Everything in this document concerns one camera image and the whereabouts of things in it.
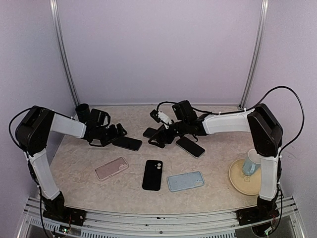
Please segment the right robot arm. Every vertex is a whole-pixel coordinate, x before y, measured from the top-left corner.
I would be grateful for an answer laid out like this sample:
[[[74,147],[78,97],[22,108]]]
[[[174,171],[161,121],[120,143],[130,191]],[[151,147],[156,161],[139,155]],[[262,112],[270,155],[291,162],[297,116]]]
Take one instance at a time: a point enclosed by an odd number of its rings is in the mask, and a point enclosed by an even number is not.
[[[240,209],[237,215],[245,220],[261,221],[272,218],[277,210],[283,129],[266,104],[236,112],[215,114],[202,111],[200,116],[197,115],[198,110],[187,100],[173,103],[172,109],[177,122],[158,108],[150,112],[150,116],[157,123],[161,122],[162,126],[150,137],[149,144],[164,148],[176,137],[187,134],[207,136],[223,132],[248,132],[252,135],[254,149],[261,165],[260,193],[255,207]]]

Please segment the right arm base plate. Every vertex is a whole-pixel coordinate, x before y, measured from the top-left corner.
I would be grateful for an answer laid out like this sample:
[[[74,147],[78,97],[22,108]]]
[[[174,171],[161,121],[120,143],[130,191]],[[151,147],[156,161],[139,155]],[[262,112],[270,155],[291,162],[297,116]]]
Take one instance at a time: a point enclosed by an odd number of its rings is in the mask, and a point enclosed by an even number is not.
[[[263,207],[250,207],[239,209],[236,211],[237,219],[240,226],[257,223],[265,220],[272,219],[273,216],[278,217],[280,215],[277,208],[273,208],[268,211]]]

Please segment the black phone case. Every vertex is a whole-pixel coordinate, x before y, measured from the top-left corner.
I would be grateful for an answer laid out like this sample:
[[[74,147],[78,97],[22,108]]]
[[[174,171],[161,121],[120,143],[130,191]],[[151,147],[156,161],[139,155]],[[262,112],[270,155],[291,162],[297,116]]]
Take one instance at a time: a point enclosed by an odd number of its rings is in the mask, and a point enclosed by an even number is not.
[[[160,160],[147,160],[142,181],[142,189],[159,191],[161,187],[163,162]]]

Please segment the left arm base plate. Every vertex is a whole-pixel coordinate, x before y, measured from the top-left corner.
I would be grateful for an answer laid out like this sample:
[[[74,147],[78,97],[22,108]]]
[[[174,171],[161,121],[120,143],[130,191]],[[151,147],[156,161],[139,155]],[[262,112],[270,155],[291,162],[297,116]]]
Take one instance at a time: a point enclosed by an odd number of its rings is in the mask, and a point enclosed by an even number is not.
[[[70,225],[83,226],[87,212],[82,209],[66,207],[62,215],[54,214],[51,211],[45,210],[43,216],[54,221],[67,223]]]

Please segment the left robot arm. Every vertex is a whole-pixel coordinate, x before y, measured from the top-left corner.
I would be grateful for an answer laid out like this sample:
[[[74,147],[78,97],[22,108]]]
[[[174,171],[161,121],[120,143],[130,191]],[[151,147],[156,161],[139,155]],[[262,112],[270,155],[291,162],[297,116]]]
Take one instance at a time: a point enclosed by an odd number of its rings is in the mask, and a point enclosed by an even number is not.
[[[107,112],[83,109],[80,120],[75,120],[51,109],[33,106],[15,131],[15,143],[24,152],[34,181],[39,186],[44,202],[44,216],[54,220],[67,220],[70,211],[64,205],[64,197],[54,182],[47,159],[47,141],[51,132],[86,140],[89,144],[98,140],[105,147],[127,135],[121,124],[111,124]]]

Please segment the pink phone case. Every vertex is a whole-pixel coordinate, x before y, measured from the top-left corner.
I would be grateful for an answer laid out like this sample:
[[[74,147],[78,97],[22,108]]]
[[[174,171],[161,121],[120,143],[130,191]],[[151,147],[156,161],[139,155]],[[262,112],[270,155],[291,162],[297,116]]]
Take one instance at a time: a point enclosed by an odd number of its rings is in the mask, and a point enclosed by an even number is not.
[[[110,177],[129,168],[129,164],[123,157],[113,159],[95,169],[95,174],[99,181],[109,179]]]

